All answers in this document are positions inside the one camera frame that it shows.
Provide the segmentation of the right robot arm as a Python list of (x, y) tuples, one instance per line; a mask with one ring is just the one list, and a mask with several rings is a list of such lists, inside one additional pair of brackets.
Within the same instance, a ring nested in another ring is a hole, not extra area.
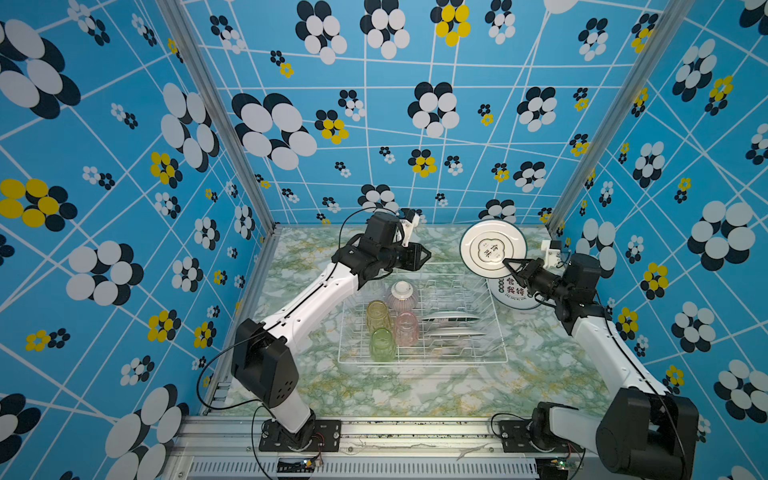
[(656, 380), (621, 340), (597, 298), (596, 258), (575, 254), (557, 275), (542, 259), (504, 262), (517, 283), (553, 307), (566, 333), (588, 354), (612, 397), (597, 418), (575, 407), (541, 402), (529, 423), (530, 438), (548, 450), (569, 441), (596, 453), (610, 472), (643, 479), (689, 479), (699, 412)]

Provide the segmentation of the small white plate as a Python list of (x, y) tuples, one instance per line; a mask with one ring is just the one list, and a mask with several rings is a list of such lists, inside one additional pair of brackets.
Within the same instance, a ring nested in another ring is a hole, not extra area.
[(500, 279), (512, 274), (505, 260), (527, 257), (524, 234), (515, 225), (503, 220), (482, 220), (468, 228), (459, 243), (465, 266), (486, 279)]

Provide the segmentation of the green rimmed plate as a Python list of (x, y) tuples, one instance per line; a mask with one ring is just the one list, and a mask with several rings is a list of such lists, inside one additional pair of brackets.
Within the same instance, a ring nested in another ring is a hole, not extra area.
[(480, 317), (475, 314), (471, 314), (463, 311), (441, 311), (427, 314), (421, 318), (424, 322), (438, 322), (438, 323), (451, 323), (451, 322), (476, 322), (480, 320)]

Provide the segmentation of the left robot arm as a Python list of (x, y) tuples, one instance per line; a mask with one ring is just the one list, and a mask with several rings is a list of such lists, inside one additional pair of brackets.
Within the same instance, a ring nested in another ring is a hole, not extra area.
[(417, 271), (431, 253), (411, 235), (420, 222), (412, 211), (382, 209), (365, 230), (340, 244), (322, 273), (272, 315), (239, 324), (231, 375), (261, 401), (282, 432), (296, 442), (311, 433), (315, 413), (297, 392), (300, 344), (327, 315), (367, 283), (400, 269)]

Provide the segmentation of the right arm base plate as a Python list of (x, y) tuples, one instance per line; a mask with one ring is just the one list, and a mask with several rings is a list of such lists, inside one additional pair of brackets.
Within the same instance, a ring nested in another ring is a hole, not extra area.
[(563, 455), (581, 454), (583, 449), (572, 442), (538, 431), (530, 420), (495, 420), (493, 431), (505, 453)]

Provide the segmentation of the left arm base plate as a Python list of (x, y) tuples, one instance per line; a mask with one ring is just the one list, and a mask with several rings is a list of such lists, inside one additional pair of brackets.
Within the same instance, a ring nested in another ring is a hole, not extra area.
[(342, 422), (331, 419), (310, 419), (298, 432), (289, 432), (274, 419), (265, 420), (257, 432), (258, 449), (277, 453), (338, 452)]

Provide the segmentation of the red lettered white plate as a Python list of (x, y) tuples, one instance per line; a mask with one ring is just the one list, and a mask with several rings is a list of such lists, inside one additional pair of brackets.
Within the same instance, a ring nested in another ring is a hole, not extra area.
[(498, 302), (514, 310), (527, 311), (541, 307), (541, 303), (537, 302), (512, 276), (488, 279), (487, 286)]

